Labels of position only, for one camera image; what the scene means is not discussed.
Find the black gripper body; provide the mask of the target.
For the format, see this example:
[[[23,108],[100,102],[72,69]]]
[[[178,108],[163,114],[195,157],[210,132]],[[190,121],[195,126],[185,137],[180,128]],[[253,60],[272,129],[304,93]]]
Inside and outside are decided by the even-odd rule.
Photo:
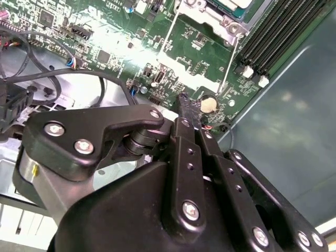
[[[76,202],[49,251],[249,251],[200,166],[147,164]]]

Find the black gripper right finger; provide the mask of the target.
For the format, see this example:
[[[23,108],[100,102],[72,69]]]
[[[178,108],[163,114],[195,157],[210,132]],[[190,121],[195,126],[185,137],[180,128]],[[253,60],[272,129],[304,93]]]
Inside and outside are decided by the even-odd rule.
[[[326,240],[241,152],[221,151],[202,128],[200,108],[192,101],[190,116],[234,250],[328,251]]]

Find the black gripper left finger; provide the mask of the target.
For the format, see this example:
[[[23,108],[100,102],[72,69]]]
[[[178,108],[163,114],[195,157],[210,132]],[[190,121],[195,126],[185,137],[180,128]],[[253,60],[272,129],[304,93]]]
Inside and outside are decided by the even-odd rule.
[[[198,129],[186,94],[174,121],[148,104],[42,112],[25,125],[17,159],[31,171],[25,197],[43,203],[59,227],[80,199],[144,167],[164,162],[202,169]]]

